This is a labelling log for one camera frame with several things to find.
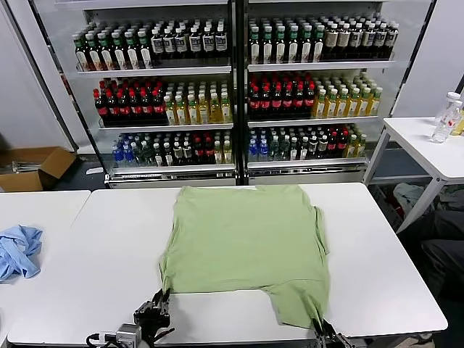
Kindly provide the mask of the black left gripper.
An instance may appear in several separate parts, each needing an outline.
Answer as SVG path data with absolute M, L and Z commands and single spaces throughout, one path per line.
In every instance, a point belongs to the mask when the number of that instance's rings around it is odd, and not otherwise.
M 151 301 L 143 303 L 133 314 L 134 323 L 141 328 L 143 340 L 160 340 L 174 332 L 169 314 L 171 288 L 160 289 Z

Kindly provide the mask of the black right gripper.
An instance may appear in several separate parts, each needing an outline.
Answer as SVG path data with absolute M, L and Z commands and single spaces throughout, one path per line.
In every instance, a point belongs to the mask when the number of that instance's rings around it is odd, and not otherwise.
M 323 319 L 322 327 L 317 318 L 312 319 L 312 326 L 316 335 L 316 347 L 318 348 L 352 348 L 353 345 L 341 333 L 337 333 L 334 327 Z

